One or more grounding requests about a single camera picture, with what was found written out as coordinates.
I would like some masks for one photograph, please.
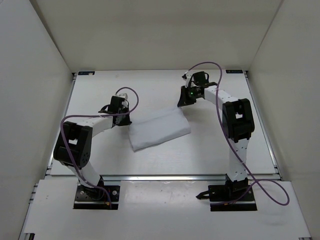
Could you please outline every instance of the white towel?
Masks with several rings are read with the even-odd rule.
[[[149,116],[132,120],[129,138],[133,151],[158,145],[191,133],[188,120],[178,107],[162,109]]]

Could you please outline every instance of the white wall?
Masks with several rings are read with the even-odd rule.
[[[247,70],[281,0],[32,2],[76,72],[187,69],[208,60]]]
[[[72,75],[28,0],[0,0],[0,239],[18,239]]]
[[[320,1],[285,0],[249,70],[272,146],[320,239]]]

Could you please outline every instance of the cable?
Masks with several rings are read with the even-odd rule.
[[[138,106],[138,104],[139,104],[139,96],[138,96],[138,94],[137,94],[137,92],[136,92],[135,90],[133,90],[132,88],[127,87],[127,86],[124,86],[124,87],[119,88],[119,89],[115,92],[115,94],[117,94],[118,92],[120,92],[120,91],[123,90],[123,89],[129,89],[129,90],[131,90],[131,91],[135,94],[135,96],[136,96],[136,104],[135,104],[135,106],[134,106],[131,110],[129,110],[128,112],[126,112],[126,113],[117,113],[117,114],[106,114],[106,115],[69,115],[69,116],[65,116],[65,117],[61,120],[61,123],[60,123],[60,131],[61,131],[61,136],[62,136],[62,139],[63,139],[63,143],[64,143],[64,145],[65,145],[65,149],[66,149],[66,151],[68,152],[68,155],[69,155],[69,157],[70,157],[70,160],[71,160],[71,162],[72,162],[72,164],[73,164],[73,167],[74,167],[76,173],[78,174],[79,178],[81,178],[81,179],[82,179],[87,185],[89,185],[90,187],[96,188],[96,189],[99,189],[99,190],[102,190],[103,192],[105,192],[105,194],[106,194],[106,196],[107,196],[107,198],[108,198],[108,202],[110,203],[110,209],[111,209],[112,207],[111,207],[111,198],[110,198],[110,195],[109,195],[108,191],[107,191],[105,188],[101,187],[101,186],[94,185],[94,184],[92,184],[91,182],[87,181],[87,180],[85,179],[85,177],[80,173],[80,169],[79,169],[79,167],[77,166],[76,161],[75,161],[75,159],[74,159],[74,156],[72,155],[71,150],[70,150],[70,147],[69,147],[69,145],[68,145],[68,141],[67,141],[66,134],[65,134],[65,131],[64,131],[64,122],[65,122],[67,119],[70,119],[70,118],[106,118],[106,117],[119,117],[119,116],[124,116],[124,115],[128,115],[128,114],[132,113],[132,112],[137,108],[137,106]]]
[[[219,70],[220,70],[220,77],[219,77],[219,80],[218,80],[218,83],[216,85],[216,95],[215,95],[215,107],[216,107],[216,113],[217,113],[217,116],[218,116],[218,120],[219,120],[219,124],[220,124],[220,127],[222,129],[222,132],[223,132],[223,135],[224,135],[224,138],[226,140],[226,142],[228,143],[230,149],[232,150],[232,152],[234,153],[234,155],[236,156],[236,158],[239,160],[239,162],[244,166],[244,168],[246,169],[246,171],[248,172],[248,174],[252,177],[253,179],[253,183],[246,189],[246,191],[239,197],[237,198],[236,200],[231,200],[231,201],[224,201],[224,202],[218,202],[218,203],[212,203],[211,205],[225,205],[225,204],[231,204],[231,203],[235,203],[236,201],[240,200],[244,195],[247,194],[247,192],[250,191],[250,189],[253,187],[253,185],[255,184],[258,184],[258,186],[261,188],[261,190],[272,200],[274,201],[276,204],[279,204],[281,206],[287,206],[289,203],[290,203],[290,197],[289,197],[289,194],[287,193],[287,191],[285,190],[285,188],[283,186],[281,186],[278,182],[274,181],[274,180],[271,180],[271,179],[256,179],[256,177],[253,175],[253,173],[250,171],[250,169],[247,167],[247,165],[244,163],[244,161],[239,157],[238,153],[236,152],[236,150],[233,148],[233,146],[231,145],[230,143],[230,140],[227,136],[227,133],[225,132],[224,130],[224,126],[223,126],[223,123],[222,123],[222,120],[221,120],[221,116],[220,116],[220,113],[219,113],[219,105],[218,105],[218,93],[219,93],[219,86],[220,86],[220,83],[221,83],[221,80],[222,80],[222,75],[223,75],[223,71],[222,71],[222,68],[221,66],[216,63],[216,62],[213,62],[213,61],[204,61],[204,62],[200,62],[196,65],[194,65],[193,67],[191,67],[186,73],[188,73],[190,70],[194,69],[195,67],[199,66],[199,65],[202,65],[202,64],[214,64],[216,65]],[[274,199],[268,192],[267,190],[260,184],[261,181],[267,181],[267,182],[272,182],[276,185],[278,185],[284,192],[284,194],[286,195],[286,198],[287,198],[287,202],[286,203],[282,203],[282,202],[279,202],[277,201],[276,199]]]

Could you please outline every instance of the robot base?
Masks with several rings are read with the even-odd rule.
[[[209,185],[210,202],[228,202],[238,199],[244,191],[234,192],[230,197],[229,190],[225,185]],[[210,204],[211,212],[238,212],[238,211],[257,211],[255,195],[252,189],[248,191],[242,198],[232,204],[215,205]]]
[[[74,197],[73,209],[96,209],[96,210],[118,210],[119,205],[114,202],[119,202],[120,186],[117,185],[105,185],[103,186],[110,195],[112,206],[107,202],[105,196],[100,199],[95,199],[86,194],[85,187],[78,185]]]

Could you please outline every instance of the robotic arm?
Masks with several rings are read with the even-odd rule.
[[[129,112],[129,102],[127,94],[115,95],[111,98],[109,105],[104,106],[99,113],[105,114],[125,114]],[[74,157],[76,166],[80,174],[89,183],[104,187],[104,180],[92,167],[89,162],[91,155],[92,138],[97,134],[111,129],[115,126],[130,125],[129,114],[120,116],[96,117],[88,118],[82,122],[74,123],[66,121],[63,124],[63,130],[68,141],[68,146]],[[59,134],[57,143],[53,151],[53,157],[62,165],[70,169],[78,178],[82,195],[86,194],[92,200],[100,200],[104,195],[101,189],[92,187],[83,181],[77,174],[75,166],[73,165],[66,146],[64,144],[61,133]]]
[[[204,71],[182,76],[185,85],[181,87],[178,107],[192,105],[198,98],[216,104],[217,84],[209,82],[209,75]],[[232,147],[246,163],[247,147],[251,133],[255,130],[250,101],[238,99],[219,89],[218,108],[222,110],[224,132],[231,140]],[[233,151],[229,150],[229,169],[226,174],[225,193],[230,199],[248,188],[248,175]]]

